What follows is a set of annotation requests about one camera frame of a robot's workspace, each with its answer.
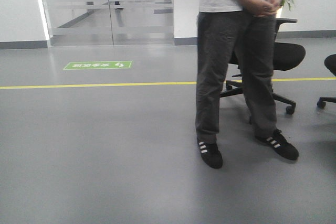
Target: office chair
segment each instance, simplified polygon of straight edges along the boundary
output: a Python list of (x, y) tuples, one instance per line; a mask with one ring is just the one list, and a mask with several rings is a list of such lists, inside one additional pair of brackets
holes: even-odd
[[(279, 27), (283, 23), (296, 23), (296, 19), (285, 19), (277, 18), (276, 28), (275, 28), (275, 37), (277, 36)], [(306, 50), (303, 46), (290, 43), (279, 43), (275, 42), (274, 44), (274, 70), (287, 71), (298, 66), (304, 59), (306, 55)], [(232, 54), (230, 62), (231, 64), (238, 65), (238, 59), (235, 54)], [(220, 97), (230, 97), (237, 94), (243, 93), (243, 83), (237, 81), (226, 80), (225, 82), (226, 91), (220, 93)], [(296, 103), (288, 98), (285, 98), (279, 94), (273, 92), (273, 98), (276, 101), (283, 102), (288, 104), (286, 107), (286, 113), (289, 115), (294, 114)]]
[[(324, 65), (336, 76), (336, 55), (326, 57)], [(326, 102), (336, 102), (336, 97), (320, 97), (317, 107), (324, 109)]]

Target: trousers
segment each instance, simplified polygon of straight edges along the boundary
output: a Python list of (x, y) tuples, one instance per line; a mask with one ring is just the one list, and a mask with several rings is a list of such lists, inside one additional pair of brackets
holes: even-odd
[(199, 140), (209, 144), (217, 141), (219, 96), (233, 52), (243, 75), (254, 134), (272, 135), (277, 122), (271, 86), (274, 35), (274, 16), (255, 17), (246, 10), (199, 13), (195, 119)]

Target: glass partition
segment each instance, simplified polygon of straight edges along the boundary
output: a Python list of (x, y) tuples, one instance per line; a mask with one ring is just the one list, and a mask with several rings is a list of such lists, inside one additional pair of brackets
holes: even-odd
[(53, 46), (173, 43), (173, 0), (43, 0)]

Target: chair base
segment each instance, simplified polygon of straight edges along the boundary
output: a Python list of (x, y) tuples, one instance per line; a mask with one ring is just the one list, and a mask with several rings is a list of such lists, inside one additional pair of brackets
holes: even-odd
[(336, 103), (336, 97), (320, 97), (317, 102), (317, 107), (324, 109), (326, 107), (326, 102), (334, 102)]
[[(231, 97), (233, 95), (243, 94), (243, 84), (241, 82), (226, 81), (225, 87), (226, 87), (226, 91), (221, 92), (220, 97)], [(294, 114), (295, 107), (296, 107), (295, 101), (292, 101), (276, 93), (272, 93), (272, 95), (273, 95), (274, 100), (290, 105), (286, 107), (287, 114), (289, 115)]]

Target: yellow floor stripe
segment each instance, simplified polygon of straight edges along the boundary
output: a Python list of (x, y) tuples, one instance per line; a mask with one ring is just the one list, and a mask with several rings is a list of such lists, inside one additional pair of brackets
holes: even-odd
[[(288, 78), (273, 79), (272, 81), (328, 81), (336, 80), (336, 77), (321, 78)], [(158, 85), (195, 85), (195, 81), (186, 82), (138, 82), (138, 83), (101, 83), (101, 84), (65, 84), (65, 85), (45, 85), (45, 86), (7, 86), (1, 89), (55, 89), (55, 88), (90, 88), (90, 87), (126, 87), (126, 86), (158, 86)]]

